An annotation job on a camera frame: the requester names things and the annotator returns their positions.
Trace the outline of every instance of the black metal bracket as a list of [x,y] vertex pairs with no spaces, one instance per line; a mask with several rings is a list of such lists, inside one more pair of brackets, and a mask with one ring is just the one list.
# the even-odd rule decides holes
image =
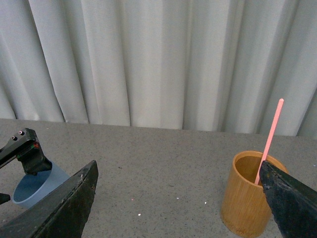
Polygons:
[[[52,169],[52,163],[45,157],[36,133],[32,129],[20,130],[0,149],[0,169],[15,158],[22,163],[26,174],[36,175],[38,172]],[[0,193],[0,204],[9,200],[8,194]]]
[[0,238],[80,238],[94,202],[97,180],[97,163],[92,161],[0,227]]
[[264,161],[260,179],[284,238],[317,237],[317,192]]

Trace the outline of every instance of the blue cup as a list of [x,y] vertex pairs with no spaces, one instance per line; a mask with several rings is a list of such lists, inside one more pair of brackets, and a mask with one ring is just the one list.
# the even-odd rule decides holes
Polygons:
[[68,179],[68,174],[52,162],[50,171],[25,175],[13,192],[12,202],[29,209]]

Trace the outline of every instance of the curtain fold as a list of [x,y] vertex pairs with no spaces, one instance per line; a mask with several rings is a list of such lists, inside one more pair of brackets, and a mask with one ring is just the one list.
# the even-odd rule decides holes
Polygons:
[[1,118],[317,138],[314,0],[3,0]]

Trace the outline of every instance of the straw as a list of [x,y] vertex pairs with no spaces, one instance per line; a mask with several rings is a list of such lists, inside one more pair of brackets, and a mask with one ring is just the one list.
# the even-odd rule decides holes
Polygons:
[[267,157],[267,154],[268,154],[268,150],[269,150],[269,147],[271,145],[271,142],[272,142],[272,139],[273,139],[273,135],[274,135],[274,132],[275,132],[275,129],[276,129],[276,125],[277,125],[277,122],[278,122],[278,118],[279,118],[279,115],[281,114],[283,103],[284,103],[284,99],[281,98],[278,101],[277,108],[276,108],[275,115],[274,115],[273,122],[272,122],[272,126],[271,126],[271,129],[269,130],[268,138],[267,138],[266,145],[265,145],[265,148],[264,148],[264,152],[263,152],[263,155],[262,155],[262,158],[261,158],[261,162],[260,162],[260,166],[259,166],[259,169],[258,169],[257,177],[256,177],[256,180],[254,182],[255,184],[259,184],[260,168],[261,168],[262,162],[264,160],[266,160],[266,157]]

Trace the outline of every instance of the bamboo cup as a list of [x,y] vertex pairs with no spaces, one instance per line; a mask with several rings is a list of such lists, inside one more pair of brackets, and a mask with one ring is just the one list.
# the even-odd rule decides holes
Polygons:
[[[222,202],[223,223],[244,238],[261,235],[271,217],[261,182],[254,184],[261,157],[262,152],[243,151],[233,158]],[[272,156],[268,155],[266,160],[288,173],[286,167]]]

